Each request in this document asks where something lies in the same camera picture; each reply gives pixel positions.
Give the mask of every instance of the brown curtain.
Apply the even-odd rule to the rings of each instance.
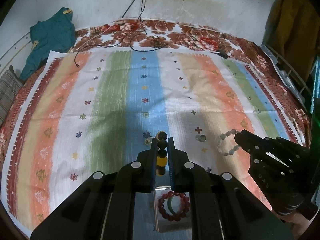
[[[319,15],[309,0],[277,0],[269,19],[275,31],[268,44],[306,81],[319,53]]]

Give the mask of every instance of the white wall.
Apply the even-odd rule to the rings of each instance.
[[[132,0],[17,0],[0,27],[0,56],[61,7],[73,10],[76,29],[109,23],[121,17]],[[147,0],[143,18],[166,19],[215,27],[260,45],[274,0]],[[137,17],[137,0],[127,17]]]

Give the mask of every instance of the beaded bracelet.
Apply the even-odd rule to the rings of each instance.
[[[236,129],[232,129],[231,131],[227,131],[226,133],[222,133],[222,134],[220,134],[219,137],[217,137],[217,140],[216,140],[217,149],[218,149],[218,152],[221,153],[223,156],[233,155],[235,153],[235,151],[240,149],[239,145],[234,146],[233,149],[229,150],[229,152],[222,152],[222,149],[221,149],[222,141],[226,137],[230,136],[231,134],[236,134],[236,133],[239,133],[239,131],[237,131]]]
[[[179,213],[176,213],[173,211],[172,206],[171,206],[171,201],[174,196],[180,196],[180,198],[183,199],[183,209]],[[168,209],[172,213],[172,215],[169,215],[166,210],[164,209],[164,200],[168,199]],[[169,222],[172,221],[180,221],[181,218],[185,218],[187,215],[186,213],[189,212],[189,207],[190,207],[190,202],[189,202],[189,197],[186,197],[185,193],[178,193],[174,191],[169,191],[168,193],[164,193],[162,195],[162,198],[159,199],[159,213],[162,215],[163,218],[167,219]]]

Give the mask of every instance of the teal garment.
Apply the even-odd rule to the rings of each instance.
[[[49,20],[38,22],[30,28],[32,43],[39,43],[31,51],[26,60],[20,79],[27,80],[40,66],[40,63],[47,60],[50,50],[57,52],[68,52],[76,42],[75,27],[71,23],[72,11],[63,14],[68,8],[62,7]]]

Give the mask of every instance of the red cross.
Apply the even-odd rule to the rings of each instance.
[[[197,129],[195,129],[196,132],[200,133],[202,131],[202,129],[200,129],[199,127],[197,127]]]

